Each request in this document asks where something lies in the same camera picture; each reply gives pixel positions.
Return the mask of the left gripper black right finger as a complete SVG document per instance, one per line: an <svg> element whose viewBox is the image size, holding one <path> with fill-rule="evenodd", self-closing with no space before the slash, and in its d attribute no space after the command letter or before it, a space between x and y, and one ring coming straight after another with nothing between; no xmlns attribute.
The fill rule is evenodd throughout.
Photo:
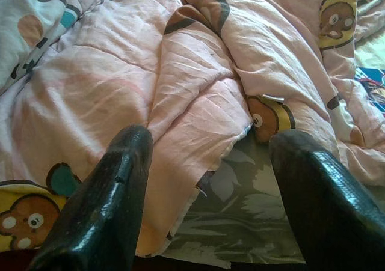
<svg viewBox="0 0 385 271"><path fill-rule="evenodd" d="M385 213L331 152L287 130L269 156L308 271L385 271Z"/></svg>

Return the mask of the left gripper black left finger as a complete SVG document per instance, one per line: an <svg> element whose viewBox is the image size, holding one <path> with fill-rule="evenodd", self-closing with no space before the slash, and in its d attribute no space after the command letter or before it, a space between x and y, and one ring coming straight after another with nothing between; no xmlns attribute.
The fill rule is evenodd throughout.
<svg viewBox="0 0 385 271"><path fill-rule="evenodd" d="M153 140L125 127L68 199L28 271L131 271Z"/></svg>

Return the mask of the colourful comic book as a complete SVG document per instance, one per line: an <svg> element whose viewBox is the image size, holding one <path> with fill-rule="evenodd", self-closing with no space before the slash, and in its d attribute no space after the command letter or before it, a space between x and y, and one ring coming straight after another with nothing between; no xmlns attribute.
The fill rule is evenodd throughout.
<svg viewBox="0 0 385 271"><path fill-rule="evenodd" d="M385 116L385 69L356 67L354 79L364 87L370 103Z"/></svg>

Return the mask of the pale floral bed sheet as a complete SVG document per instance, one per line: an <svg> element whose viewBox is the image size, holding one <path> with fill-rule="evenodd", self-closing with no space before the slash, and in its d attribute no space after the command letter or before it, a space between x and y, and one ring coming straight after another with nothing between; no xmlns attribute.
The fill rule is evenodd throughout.
<svg viewBox="0 0 385 271"><path fill-rule="evenodd" d="M268 141L297 121L283 98L253 97L253 124L198 182L165 256L228 268L304 269L270 164Z"/></svg>

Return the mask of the pink cartoon print blanket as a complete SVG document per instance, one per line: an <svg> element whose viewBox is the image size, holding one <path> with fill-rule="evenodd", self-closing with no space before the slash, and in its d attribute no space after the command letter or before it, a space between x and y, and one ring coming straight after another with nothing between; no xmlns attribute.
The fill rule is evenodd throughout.
<svg viewBox="0 0 385 271"><path fill-rule="evenodd" d="M137 255L164 255L198 182L283 98L385 209L385 116L354 79L385 0L0 0L0 252L38 249L118 132L153 156Z"/></svg>

